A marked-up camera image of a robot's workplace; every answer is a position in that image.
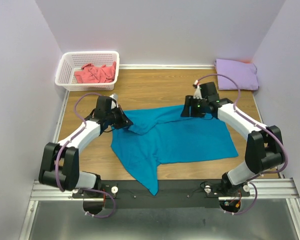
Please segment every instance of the blue towel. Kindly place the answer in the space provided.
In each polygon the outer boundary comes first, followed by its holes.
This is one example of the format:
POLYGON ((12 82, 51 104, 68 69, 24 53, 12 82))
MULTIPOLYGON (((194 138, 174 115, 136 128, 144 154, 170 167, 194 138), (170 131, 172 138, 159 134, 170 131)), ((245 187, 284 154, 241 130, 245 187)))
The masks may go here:
POLYGON ((237 157, 224 122, 180 117, 183 105, 124 111, 133 122, 113 131, 112 150, 124 168, 156 195, 160 164, 189 163, 237 157))

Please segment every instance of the white plastic basket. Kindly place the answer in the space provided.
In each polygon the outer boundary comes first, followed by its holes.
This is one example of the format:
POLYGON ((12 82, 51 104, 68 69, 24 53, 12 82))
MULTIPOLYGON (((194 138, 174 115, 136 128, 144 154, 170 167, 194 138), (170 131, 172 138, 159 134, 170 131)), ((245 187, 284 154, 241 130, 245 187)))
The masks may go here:
POLYGON ((116 51, 72 51, 65 53, 59 63, 55 75, 55 84, 68 91, 111 91, 115 87, 119 75, 119 53, 116 51), (116 61, 115 77, 113 82, 107 83, 78 83, 76 71, 92 63, 96 67, 102 65, 112 66, 116 61))

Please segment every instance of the pink cloth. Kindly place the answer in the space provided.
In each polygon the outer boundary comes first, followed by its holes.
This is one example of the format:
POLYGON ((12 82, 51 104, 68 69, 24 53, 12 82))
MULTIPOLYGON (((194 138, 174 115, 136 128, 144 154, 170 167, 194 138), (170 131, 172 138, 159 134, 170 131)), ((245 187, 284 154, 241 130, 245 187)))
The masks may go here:
POLYGON ((82 66, 82 71, 75 71, 74 76, 80 84, 111 83, 115 80, 116 65, 101 67, 88 63, 82 66))

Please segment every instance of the wooden platform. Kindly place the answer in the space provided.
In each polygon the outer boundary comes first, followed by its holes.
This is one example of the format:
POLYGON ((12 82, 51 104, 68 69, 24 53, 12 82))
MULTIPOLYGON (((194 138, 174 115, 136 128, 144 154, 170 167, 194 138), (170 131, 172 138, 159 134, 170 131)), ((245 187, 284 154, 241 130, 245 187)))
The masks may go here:
MULTIPOLYGON (((192 95, 194 81, 212 69, 123 69, 113 91, 100 91, 110 96, 118 94, 118 102, 123 110, 150 109, 183 105, 185 96, 192 95)), ((205 78, 202 83, 215 81, 216 77, 205 78)), ((61 126, 59 140, 66 138, 81 124, 73 112, 76 101, 86 92, 70 92, 61 126)), ((235 100, 237 91, 220 91, 220 98, 235 100)), ((87 96, 77 107, 80 115, 86 117, 96 106, 96 96, 87 96)), ((259 119, 251 91, 242 91, 238 107, 256 120, 259 119)), ((228 126, 238 157, 212 161, 173 163, 160 165, 158 179, 219 179, 222 174, 244 161, 246 141, 228 126)), ((80 155, 80 170, 97 173, 104 180, 134 179, 123 167, 110 145, 112 133, 103 133, 80 155)), ((277 174, 267 174, 265 178, 277 178, 277 174)))

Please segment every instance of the purple pillow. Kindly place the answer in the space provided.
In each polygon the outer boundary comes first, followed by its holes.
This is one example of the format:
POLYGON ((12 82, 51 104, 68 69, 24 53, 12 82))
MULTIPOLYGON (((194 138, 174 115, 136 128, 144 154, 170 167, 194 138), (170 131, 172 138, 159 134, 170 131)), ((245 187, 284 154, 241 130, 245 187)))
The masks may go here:
MULTIPOLYGON (((235 81, 242 90, 258 90, 257 68, 253 63, 217 59, 215 69, 235 81)), ((223 76, 217 76, 219 90, 236 90, 236 86, 223 76)))

